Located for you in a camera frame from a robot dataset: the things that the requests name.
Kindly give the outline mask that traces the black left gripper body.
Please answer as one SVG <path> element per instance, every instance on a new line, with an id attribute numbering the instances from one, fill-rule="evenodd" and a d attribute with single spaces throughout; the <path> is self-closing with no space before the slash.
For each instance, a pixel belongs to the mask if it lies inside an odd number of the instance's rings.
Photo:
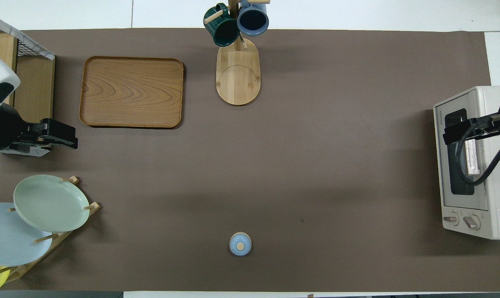
<path id="1" fill-rule="evenodd" d="M 45 118 L 39 123 L 24 122 L 21 132 L 10 145 L 12 150 L 51 148 L 53 146 L 77 149 L 76 129 L 60 121 Z"/>

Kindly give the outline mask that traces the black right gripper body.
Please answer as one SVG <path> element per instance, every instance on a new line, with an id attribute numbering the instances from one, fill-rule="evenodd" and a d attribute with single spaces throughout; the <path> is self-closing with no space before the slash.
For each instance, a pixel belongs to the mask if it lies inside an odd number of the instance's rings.
<path id="1" fill-rule="evenodd" d="M 498 135 L 500 135 L 500 119 L 487 115 L 448 126 L 444 129 L 443 140 L 445 145 L 450 145 L 462 140 L 484 139 Z"/>

